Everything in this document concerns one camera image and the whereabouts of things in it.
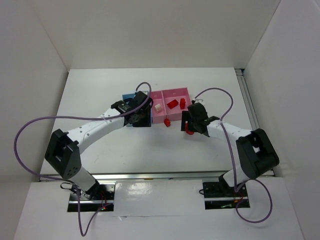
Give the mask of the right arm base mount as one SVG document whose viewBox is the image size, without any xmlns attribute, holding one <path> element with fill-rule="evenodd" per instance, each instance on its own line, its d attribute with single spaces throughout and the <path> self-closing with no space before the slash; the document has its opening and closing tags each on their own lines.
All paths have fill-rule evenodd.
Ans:
<svg viewBox="0 0 320 240">
<path fill-rule="evenodd" d="M 250 208 L 246 186 L 235 192 L 233 187 L 218 181 L 203 182 L 198 193 L 204 197 L 206 210 L 235 209 L 237 205 L 239 208 Z"/>
</svg>

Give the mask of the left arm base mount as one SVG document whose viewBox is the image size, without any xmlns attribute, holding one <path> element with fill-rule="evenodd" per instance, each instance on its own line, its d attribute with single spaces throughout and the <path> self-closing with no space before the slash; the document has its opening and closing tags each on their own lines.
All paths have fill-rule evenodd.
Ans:
<svg viewBox="0 0 320 240">
<path fill-rule="evenodd" d="M 67 212 L 75 213 L 78 211 L 77 192 L 74 186 L 70 183 L 63 182 L 60 188 L 69 191 L 69 200 Z M 114 198 L 115 198 L 115 182 L 101 183 L 100 189 L 96 196 L 89 197 L 83 191 L 80 194 L 80 211 L 81 212 L 95 212 L 98 208 L 103 207 L 101 212 L 114 211 Z"/>
</svg>

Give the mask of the white square lego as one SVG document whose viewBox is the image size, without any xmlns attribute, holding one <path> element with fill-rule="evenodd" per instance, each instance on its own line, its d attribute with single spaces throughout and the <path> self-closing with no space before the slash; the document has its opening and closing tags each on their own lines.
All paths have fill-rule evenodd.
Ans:
<svg viewBox="0 0 320 240">
<path fill-rule="evenodd" d="M 160 113 L 162 111 L 162 106 L 160 104 L 156 104 L 154 106 L 155 112 Z"/>
</svg>

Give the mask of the round red lego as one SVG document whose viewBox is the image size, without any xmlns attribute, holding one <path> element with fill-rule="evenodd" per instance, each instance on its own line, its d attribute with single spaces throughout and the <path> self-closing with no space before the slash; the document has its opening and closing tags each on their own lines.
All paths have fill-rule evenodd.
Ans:
<svg viewBox="0 0 320 240">
<path fill-rule="evenodd" d="M 185 125 L 185 132 L 186 132 L 188 135 L 191 135 L 191 136 L 195 133 L 194 131 L 192 131 L 192 130 L 189 129 L 189 125 L 188 125 L 188 124 Z"/>
</svg>

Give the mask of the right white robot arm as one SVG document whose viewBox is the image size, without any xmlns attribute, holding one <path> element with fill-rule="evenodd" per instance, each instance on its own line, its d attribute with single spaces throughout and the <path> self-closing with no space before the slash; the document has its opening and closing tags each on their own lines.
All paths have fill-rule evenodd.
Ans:
<svg viewBox="0 0 320 240">
<path fill-rule="evenodd" d="M 216 116 L 209 117 L 204 105 L 199 102 L 182 111 L 181 131 L 189 135 L 199 133 L 227 143 L 232 168 L 219 177 L 219 182 L 230 188 L 255 180 L 280 163 L 263 129 L 243 129 L 225 123 Z"/>
</svg>

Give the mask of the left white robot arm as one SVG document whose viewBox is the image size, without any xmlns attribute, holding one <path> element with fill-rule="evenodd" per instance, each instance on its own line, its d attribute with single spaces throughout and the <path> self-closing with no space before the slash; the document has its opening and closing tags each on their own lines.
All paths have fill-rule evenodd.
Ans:
<svg viewBox="0 0 320 240">
<path fill-rule="evenodd" d="M 133 98 L 113 103 L 98 117 L 78 128 L 55 130 L 50 137 L 44 158 L 65 181 L 72 181 L 81 193 L 93 199 L 103 191 L 99 182 L 82 166 L 81 154 L 107 134 L 127 125 L 151 126 L 154 101 L 138 91 Z"/>
</svg>

